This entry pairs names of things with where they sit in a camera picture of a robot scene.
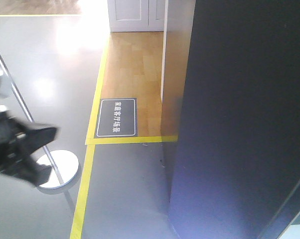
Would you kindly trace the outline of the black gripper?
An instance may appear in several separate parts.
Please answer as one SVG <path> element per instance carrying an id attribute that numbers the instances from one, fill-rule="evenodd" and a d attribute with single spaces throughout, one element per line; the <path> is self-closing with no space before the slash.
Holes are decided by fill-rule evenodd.
<path id="1" fill-rule="evenodd" d="M 29 152 L 55 140 L 58 127 L 16 121 L 0 108 L 0 173 L 29 182 L 35 187 L 48 182 L 52 167 L 38 164 Z"/>

